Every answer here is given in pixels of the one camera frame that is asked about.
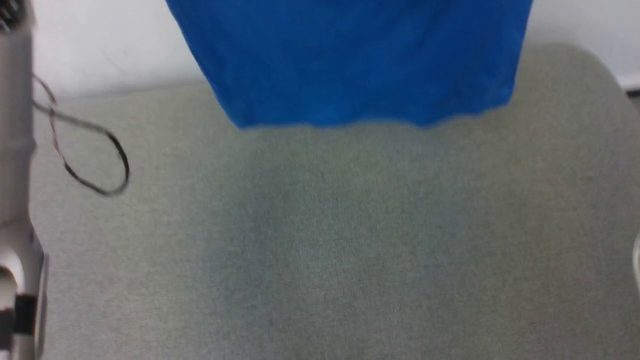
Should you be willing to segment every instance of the blue cloth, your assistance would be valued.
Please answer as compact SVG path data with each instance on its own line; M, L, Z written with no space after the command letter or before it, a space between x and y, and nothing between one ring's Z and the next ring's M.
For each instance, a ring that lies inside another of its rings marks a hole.
M426 125L509 101L532 0L167 0L239 127Z

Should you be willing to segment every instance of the white background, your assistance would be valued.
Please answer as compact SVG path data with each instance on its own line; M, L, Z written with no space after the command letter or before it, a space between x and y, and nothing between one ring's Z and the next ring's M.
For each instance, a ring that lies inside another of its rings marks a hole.
M61 97L203 80L164 0L33 2L36 72ZM527 36L585 47L640 88L640 0L536 0Z

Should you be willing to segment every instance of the black cable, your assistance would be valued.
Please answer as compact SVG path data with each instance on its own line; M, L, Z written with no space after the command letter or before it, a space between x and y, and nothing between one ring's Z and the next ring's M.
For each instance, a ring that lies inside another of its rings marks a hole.
M98 193L98 194L100 194L102 196L114 197L114 196L122 194L127 189L127 187L129 186L130 170L129 170L129 159L127 157L127 153L122 148L122 145L120 144L120 141L118 140L118 138L109 129L107 129L105 127L93 124L91 122L79 119L77 117L73 117L71 115L67 115L65 113L61 113L58 110L56 110L54 107L57 104L57 101L56 101L56 98L53 95L53 92L51 91L51 89L47 86L46 83L44 83L37 76L34 75L33 78L38 83L40 83L40 85L42 85L44 90L47 92L47 95L49 96L49 100L51 101L51 105L49 107L46 107L46 106L44 106L44 105L42 105L42 104L40 104L40 103L38 103L37 101L34 100L33 101L33 107L36 110L42 112L43 114L49 116L49 122L51 124L51 129L53 131L54 147L56 148L56 151L58 152L58 154L60 155L60 158L64 162L65 170L77 182L81 183L83 186L95 191L96 193ZM83 177L81 177L81 176L79 176L77 174L77 172L68 164L67 159L65 158L65 156L62 153L62 151L60 150L60 145L58 143L58 135L57 135L57 132L56 132L56 124L55 124L56 120L62 121L62 122L66 123L66 124L69 124L71 126L80 127L81 129L84 129L84 130L87 130L87 131L93 131L95 133L104 135L111 141L111 143L113 143L114 147L118 151L118 155L120 156L120 159L122 160L122 165L124 166L124 173L125 173L124 174L124 180L122 181L120 186L118 186L117 188L115 188L113 190L105 190L105 189L97 186L96 184L93 184L91 181L86 180L85 178L83 178Z

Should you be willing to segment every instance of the gray textured tabletop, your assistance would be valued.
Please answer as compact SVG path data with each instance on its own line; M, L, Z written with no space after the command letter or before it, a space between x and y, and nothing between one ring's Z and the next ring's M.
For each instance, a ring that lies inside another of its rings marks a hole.
M64 109L120 135L132 183L80 188L38 118L45 359L640 356L640 117L581 51L526 50L509 106L431 129L240 131L204 86Z

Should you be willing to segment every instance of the gray robot arm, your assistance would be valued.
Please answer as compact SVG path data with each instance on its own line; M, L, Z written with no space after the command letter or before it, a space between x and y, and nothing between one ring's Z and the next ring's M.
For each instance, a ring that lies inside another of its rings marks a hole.
M33 138L30 4L0 0L0 359L39 359L47 256L29 218ZM5 296L12 289L11 297Z

